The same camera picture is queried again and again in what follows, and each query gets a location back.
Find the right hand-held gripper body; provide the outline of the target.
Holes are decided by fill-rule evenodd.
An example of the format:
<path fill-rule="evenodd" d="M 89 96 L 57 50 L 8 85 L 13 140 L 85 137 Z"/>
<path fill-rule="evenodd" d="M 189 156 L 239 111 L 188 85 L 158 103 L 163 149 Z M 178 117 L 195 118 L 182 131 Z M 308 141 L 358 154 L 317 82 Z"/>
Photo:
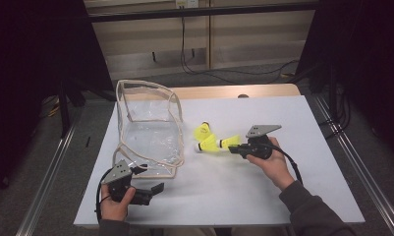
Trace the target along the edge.
<path fill-rule="evenodd" d="M 273 144 L 268 134 L 280 128 L 281 125 L 253 125 L 246 134 L 247 144 L 250 145 L 250 148 L 246 150 L 255 157 L 269 158 L 273 151 Z"/>

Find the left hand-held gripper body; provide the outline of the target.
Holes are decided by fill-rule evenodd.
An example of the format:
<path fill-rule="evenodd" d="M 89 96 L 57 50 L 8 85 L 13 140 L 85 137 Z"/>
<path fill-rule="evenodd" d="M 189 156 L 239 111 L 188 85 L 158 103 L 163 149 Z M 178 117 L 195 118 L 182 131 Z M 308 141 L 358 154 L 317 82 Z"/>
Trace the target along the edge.
<path fill-rule="evenodd" d="M 111 199 L 114 202 L 122 201 L 125 193 L 131 187 L 131 181 L 135 174 L 125 160 L 120 160 L 104 175 L 101 183 L 107 185 Z M 152 199 L 150 190 L 136 189 L 131 205 L 148 206 Z"/>

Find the yellow shuttlecock white cork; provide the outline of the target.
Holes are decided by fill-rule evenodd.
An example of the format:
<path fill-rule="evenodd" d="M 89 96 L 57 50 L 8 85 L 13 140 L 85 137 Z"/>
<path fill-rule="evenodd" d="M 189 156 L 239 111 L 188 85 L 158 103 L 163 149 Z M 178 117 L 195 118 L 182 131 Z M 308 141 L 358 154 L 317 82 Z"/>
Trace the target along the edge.
<path fill-rule="evenodd" d="M 226 139 L 219 140 L 217 142 L 220 148 L 228 148 L 237 146 L 241 143 L 241 137 L 239 135 L 235 135 Z"/>
<path fill-rule="evenodd" d="M 199 142 L 195 146 L 196 152 L 217 152 L 219 147 L 217 146 L 216 136 L 214 134 L 209 135 L 203 141 Z"/>

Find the clear plastic bag beige trim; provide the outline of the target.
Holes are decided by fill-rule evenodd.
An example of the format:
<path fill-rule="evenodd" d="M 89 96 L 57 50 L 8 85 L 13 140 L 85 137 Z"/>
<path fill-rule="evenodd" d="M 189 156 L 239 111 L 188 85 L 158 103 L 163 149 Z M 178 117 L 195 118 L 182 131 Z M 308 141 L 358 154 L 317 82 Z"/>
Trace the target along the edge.
<path fill-rule="evenodd" d="M 173 178 L 185 162 L 178 95 L 156 83 L 122 80 L 116 98 L 119 143 L 112 161 L 142 169 L 142 178 Z"/>

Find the yellow shuttlecock dark cork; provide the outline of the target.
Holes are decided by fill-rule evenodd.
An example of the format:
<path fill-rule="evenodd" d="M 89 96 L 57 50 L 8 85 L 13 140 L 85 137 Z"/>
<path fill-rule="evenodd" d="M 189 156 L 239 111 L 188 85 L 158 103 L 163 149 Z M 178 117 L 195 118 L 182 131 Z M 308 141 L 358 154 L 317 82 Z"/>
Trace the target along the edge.
<path fill-rule="evenodd" d="M 196 127 L 193 131 L 194 138 L 202 142 L 207 139 L 211 134 L 210 126 L 207 122 L 202 122 L 198 127 Z"/>

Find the person's right hand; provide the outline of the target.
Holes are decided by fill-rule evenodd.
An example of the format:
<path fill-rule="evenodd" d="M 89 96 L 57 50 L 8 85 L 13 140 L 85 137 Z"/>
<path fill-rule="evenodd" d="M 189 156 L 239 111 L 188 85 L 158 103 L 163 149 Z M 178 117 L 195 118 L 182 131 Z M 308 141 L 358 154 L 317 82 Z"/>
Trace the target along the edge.
<path fill-rule="evenodd" d="M 288 186 L 295 182 L 295 179 L 288 170 L 285 156 L 278 150 L 274 150 L 271 156 L 267 159 L 261 159 L 248 154 L 247 160 L 258 166 L 281 191 L 284 191 Z"/>

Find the person's left hand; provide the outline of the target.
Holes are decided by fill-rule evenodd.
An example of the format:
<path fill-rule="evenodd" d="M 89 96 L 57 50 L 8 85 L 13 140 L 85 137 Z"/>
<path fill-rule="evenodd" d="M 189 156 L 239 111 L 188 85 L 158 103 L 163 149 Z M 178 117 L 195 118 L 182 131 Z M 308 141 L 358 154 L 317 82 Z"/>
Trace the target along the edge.
<path fill-rule="evenodd" d="M 106 220 L 124 221 L 128 215 L 128 205 L 132 201 L 136 189 L 131 187 L 125 193 L 122 201 L 114 202 L 111 199 L 109 188 L 107 185 L 101 186 L 101 218 Z"/>

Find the white table cover sheet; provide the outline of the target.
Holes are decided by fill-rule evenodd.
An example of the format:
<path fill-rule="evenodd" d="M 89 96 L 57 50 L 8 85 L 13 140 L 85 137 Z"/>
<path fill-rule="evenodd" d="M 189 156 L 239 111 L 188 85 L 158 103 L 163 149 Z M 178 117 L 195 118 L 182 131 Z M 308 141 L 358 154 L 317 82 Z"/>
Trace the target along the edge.
<path fill-rule="evenodd" d="M 165 99 L 132 102 L 137 117 L 183 116 L 185 162 L 149 206 L 130 206 L 133 225 L 284 225 L 289 211 L 279 191 L 255 165 L 228 151 L 197 152 L 193 130 L 207 122 L 217 138 L 244 136 L 253 125 L 274 125 L 280 147 L 298 165 L 304 186 L 348 223 L 364 217 L 311 113 L 298 96 Z"/>

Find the black metal stand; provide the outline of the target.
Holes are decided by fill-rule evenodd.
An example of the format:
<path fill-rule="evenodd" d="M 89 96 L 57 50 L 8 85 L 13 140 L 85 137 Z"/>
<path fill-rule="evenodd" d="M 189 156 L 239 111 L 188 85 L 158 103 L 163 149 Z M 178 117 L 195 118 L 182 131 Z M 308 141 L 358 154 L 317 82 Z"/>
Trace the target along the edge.
<path fill-rule="evenodd" d="M 68 101 L 71 101 L 75 107 L 82 107 L 85 104 L 80 82 L 75 79 L 63 79 L 60 82 L 58 98 L 62 121 L 61 137 L 65 138 L 71 128 Z"/>

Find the black curtain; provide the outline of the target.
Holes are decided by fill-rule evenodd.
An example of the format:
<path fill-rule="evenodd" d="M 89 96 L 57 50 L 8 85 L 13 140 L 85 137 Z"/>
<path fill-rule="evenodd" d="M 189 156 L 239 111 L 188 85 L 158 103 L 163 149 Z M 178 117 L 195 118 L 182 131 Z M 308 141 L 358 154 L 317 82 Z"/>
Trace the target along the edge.
<path fill-rule="evenodd" d="M 84 0 L 0 0 L 0 188 L 26 151 L 44 98 L 113 84 Z"/>
<path fill-rule="evenodd" d="M 334 75 L 394 152 L 394 0 L 317 0 L 297 68 L 318 91 Z"/>

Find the black horizontal bar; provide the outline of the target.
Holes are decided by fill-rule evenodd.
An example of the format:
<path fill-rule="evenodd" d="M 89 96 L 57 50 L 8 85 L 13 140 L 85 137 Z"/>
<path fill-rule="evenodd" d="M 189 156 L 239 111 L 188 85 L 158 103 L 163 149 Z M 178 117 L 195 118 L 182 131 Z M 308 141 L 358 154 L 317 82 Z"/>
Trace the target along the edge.
<path fill-rule="evenodd" d="M 206 17 L 206 16 L 223 16 L 223 15 L 240 15 L 240 14 L 257 14 L 257 13 L 278 13 L 278 12 L 295 12 L 315 10 L 319 7 L 319 2 L 298 2 L 250 6 L 226 6 L 226 7 L 207 7 L 192 9 L 173 9 L 157 10 L 131 13 L 105 13 L 90 14 L 87 19 L 91 23 L 119 22 L 119 21 L 138 21 L 154 19 L 170 19 L 185 17 Z"/>

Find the metal floor rail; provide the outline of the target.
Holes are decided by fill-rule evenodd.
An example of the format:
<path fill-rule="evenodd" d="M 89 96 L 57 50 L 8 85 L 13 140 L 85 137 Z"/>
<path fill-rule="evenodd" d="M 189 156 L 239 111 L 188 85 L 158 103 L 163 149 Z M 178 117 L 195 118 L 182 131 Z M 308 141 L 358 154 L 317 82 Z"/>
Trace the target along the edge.
<path fill-rule="evenodd" d="M 335 121 L 329 111 L 329 105 L 325 101 L 322 96 L 318 96 L 315 99 L 316 104 L 318 105 L 322 115 L 324 116 L 326 123 L 329 125 L 332 133 L 331 135 L 335 137 L 347 155 L 350 163 L 355 169 L 357 175 L 362 181 L 362 184 L 366 188 L 367 193 L 372 199 L 375 207 L 386 223 L 387 227 L 391 231 L 394 236 L 394 207 L 391 205 L 389 200 L 383 194 L 379 186 L 374 181 L 372 175 L 366 168 L 366 165 L 362 161 L 360 155 L 354 148 L 350 139 L 346 135 L 346 133 L 342 130 L 341 126 Z"/>
<path fill-rule="evenodd" d="M 74 135 L 75 126 L 72 125 L 60 140 L 54 152 L 51 163 L 41 181 L 41 184 L 28 208 L 27 213 L 16 233 L 16 236 L 32 236 L 36 224 L 41 216 L 48 196 L 51 192 L 56 176 L 60 170 L 62 161 L 65 158 L 68 147 Z"/>

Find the white wall socket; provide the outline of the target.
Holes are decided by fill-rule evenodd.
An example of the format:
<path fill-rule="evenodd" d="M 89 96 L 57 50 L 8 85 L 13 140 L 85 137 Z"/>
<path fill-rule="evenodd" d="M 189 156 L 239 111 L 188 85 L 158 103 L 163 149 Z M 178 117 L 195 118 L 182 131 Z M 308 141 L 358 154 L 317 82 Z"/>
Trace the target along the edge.
<path fill-rule="evenodd" d="M 197 8 L 198 6 L 198 0 L 176 0 L 178 9 Z"/>

